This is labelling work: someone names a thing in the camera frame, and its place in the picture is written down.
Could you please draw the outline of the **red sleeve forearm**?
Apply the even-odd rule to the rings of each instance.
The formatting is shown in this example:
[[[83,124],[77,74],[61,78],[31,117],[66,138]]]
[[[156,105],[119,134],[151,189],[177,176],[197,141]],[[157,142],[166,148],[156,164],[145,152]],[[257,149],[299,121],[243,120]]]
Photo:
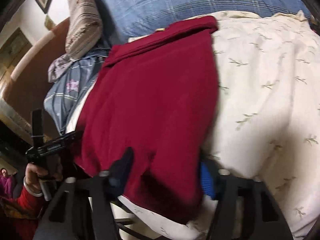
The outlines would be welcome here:
[[[24,187],[16,199],[1,197],[1,239],[33,239],[44,198]]]

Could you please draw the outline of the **person's left hand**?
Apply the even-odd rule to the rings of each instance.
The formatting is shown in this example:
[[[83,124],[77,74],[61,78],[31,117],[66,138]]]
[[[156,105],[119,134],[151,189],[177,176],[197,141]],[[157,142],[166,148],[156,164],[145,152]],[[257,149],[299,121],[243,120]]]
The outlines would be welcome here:
[[[32,193],[39,194],[41,193],[41,186],[39,179],[41,177],[48,176],[49,173],[42,167],[39,167],[34,164],[28,164],[25,169],[24,183],[25,188],[30,190]],[[62,165],[57,164],[55,172],[49,175],[52,178],[55,178],[56,181],[61,181],[62,176]]]

